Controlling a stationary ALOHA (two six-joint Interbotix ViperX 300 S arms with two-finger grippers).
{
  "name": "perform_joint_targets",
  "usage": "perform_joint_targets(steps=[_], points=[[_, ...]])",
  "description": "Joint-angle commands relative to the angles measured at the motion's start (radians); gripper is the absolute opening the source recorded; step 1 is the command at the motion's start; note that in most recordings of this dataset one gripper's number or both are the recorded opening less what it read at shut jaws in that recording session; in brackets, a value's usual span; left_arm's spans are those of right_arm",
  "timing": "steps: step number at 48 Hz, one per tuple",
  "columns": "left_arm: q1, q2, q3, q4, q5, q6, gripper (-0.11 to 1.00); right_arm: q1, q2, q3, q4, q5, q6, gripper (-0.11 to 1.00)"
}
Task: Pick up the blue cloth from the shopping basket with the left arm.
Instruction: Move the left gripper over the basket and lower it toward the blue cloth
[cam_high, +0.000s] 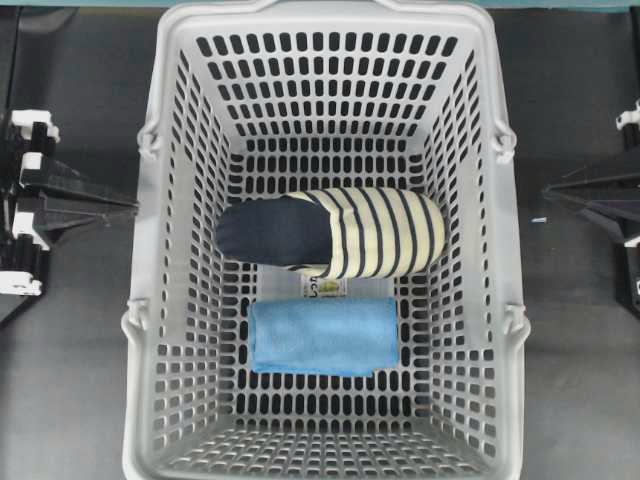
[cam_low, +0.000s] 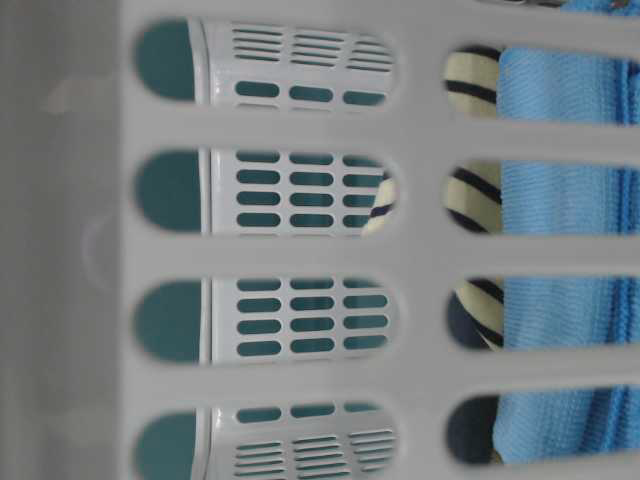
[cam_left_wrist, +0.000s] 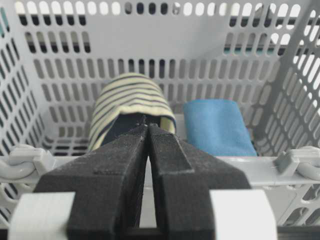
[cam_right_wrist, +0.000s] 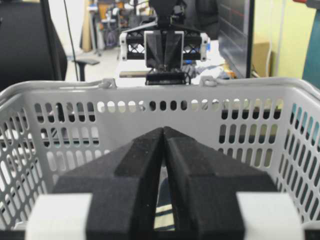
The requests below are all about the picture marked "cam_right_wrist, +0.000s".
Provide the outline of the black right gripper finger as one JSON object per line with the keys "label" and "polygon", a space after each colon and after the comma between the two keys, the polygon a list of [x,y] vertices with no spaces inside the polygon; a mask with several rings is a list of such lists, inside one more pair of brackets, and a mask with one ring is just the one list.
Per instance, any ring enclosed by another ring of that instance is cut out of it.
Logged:
{"label": "black right gripper finger", "polygon": [[183,63],[184,32],[169,31],[166,35],[164,66],[180,69]]}
{"label": "black right gripper finger", "polygon": [[144,32],[144,59],[148,68],[165,68],[163,38],[160,31]]}
{"label": "black right gripper finger", "polygon": [[163,129],[174,209],[198,240],[302,240],[291,197],[271,176],[194,138]]}
{"label": "black right gripper finger", "polygon": [[156,128],[61,175],[41,195],[27,240],[136,240],[153,231],[163,129]]}

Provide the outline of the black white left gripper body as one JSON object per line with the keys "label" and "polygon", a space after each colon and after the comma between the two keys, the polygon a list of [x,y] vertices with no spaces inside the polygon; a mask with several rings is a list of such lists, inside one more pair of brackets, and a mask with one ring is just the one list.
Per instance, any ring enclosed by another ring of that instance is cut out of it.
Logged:
{"label": "black white left gripper body", "polygon": [[[145,31],[160,31],[164,50],[164,69],[151,67],[146,74],[145,84],[156,85],[185,85],[190,77],[182,70],[185,61],[207,60],[207,45],[209,37],[205,32],[174,23],[147,23],[141,26],[123,31],[119,36],[120,58],[123,61],[144,60],[145,65]],[[166,36],[169,31],[184,32],[183,62],[181,68],[167,69],[165,67]]]}

